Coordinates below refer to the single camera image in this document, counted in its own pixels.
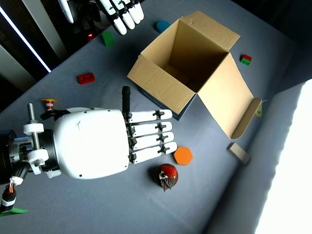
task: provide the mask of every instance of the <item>robotic hand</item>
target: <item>robotic hand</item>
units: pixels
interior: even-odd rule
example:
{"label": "robotic hand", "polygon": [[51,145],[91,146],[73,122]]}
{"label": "robotic hand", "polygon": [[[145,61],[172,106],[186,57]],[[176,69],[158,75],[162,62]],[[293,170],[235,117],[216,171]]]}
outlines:
{"label": "robotic hand", "polygon": [[[58,0],[59,5],[70,23],[77,20],[77,10],[72,0]],[[121,34],[127,33],[127,28],[134,29],[144,19],[144,13],[139,0],[96,0],[96,3]]]}
{"label": "robotic hand", "polygon": [[[0,132],[0,184],[9,183],[2,195],[0,213],[13,208],[15,186],[22,184],[31,169],[49,178],[66,174],[93,179],[128,169],[129,164],[177,150],[170,110],[130,112],[130,88],[122,89],[122,112],[100,108],[50,110],[42,119],[54,117],[54,131],[35,120],[28,104],[29,123],[16,138],[14,131]],[[143,123],[160,120],[160,123]]]}

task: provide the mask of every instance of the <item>brown cardboard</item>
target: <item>brown cardboard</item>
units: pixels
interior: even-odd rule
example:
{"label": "brown cardboard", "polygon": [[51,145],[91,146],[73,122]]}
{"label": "brown cardboard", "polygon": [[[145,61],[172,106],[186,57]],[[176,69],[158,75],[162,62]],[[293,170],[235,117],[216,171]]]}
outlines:
{"label": "brown cardboard", "polygon": [[128,78],[175,113],[198,94],[229,138],[259,106],[229,53],[239,35],[202,12],[182,17],[139,55]]}

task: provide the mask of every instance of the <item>green strip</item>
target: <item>green strip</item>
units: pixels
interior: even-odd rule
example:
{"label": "green strip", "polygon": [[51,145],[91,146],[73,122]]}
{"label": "green strip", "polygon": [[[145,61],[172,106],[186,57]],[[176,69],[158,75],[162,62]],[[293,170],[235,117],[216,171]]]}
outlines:
{"label": "green strip", "polygon": [[0,214],[0,217],[9,216],[9,215],[25,214],[27,212],[28,212],[28,210],[13,207],[10,211]]}

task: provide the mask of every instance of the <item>table surface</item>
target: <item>table surface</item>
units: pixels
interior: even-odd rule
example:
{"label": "table surface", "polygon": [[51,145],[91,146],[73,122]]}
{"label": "table surface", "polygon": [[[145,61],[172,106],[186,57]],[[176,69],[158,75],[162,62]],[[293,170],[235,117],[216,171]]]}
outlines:
{"label": "table surface", "polygon": [[[295,49],[286,36],[229,0],[146,0],[142,7],[145,19],[135,30],[119,36],[110,27],[115,46],[105,47],[100,37],[85,45],[5,109],[0,129],[21,135],[27,103],[34,104],[39,119],[44,112],[41,98],[56,98],[56,109],[121,109],[123,85],[131,87],[132,111],[158,109],[126,76],[139,53],[158,36],[153,24],[159,20],[172,23],[201,10],[240,34],[231,53],[253,95],[263,99],[270,98],[270,87],[282,77]],[[241,54],[253,57],[250,66],[239,63]],[[76,76],[88,72],[94,73],[96,82],[79,85]],[[236,141],[242,148],[247,148],[259,122],[254,117]],[[53,128],[53,123],[45,121],[45,128]],[[170,155],[94,180],[28,175],[17,188],[16,206],[29,213],[2,217],[1,230],[7,234],[202,232],[238,162],[226,150],[231,141],[199,98],[180,121],[172,123],[176,142],[189,147],[194,159],[188,166],[177,165],[179,182],[171,191],[164,193],[150,177],[162,163],[176,165]]]}

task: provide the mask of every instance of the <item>green cube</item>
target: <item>green cube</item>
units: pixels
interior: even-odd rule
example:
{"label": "green cube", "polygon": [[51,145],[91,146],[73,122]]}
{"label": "green cube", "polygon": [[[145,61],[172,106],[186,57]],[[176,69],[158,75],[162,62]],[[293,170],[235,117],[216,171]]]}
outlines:
{"label": "green cube", "polygon": [[245,64],[245,65],[247,65],[247,66],[249,66],[249,64],[251,63],[251,61],[249,61],[249,60],[247,60],[247,59],[245,59],[245,58],[242,58],[242,59],[240,60],[240,62],[243,63],[243,64]]}
{"label": "green cube", "polygon": [[106,47],[113,46],[115,44],[113,34],[111,32],[102,32],[102,38]]}

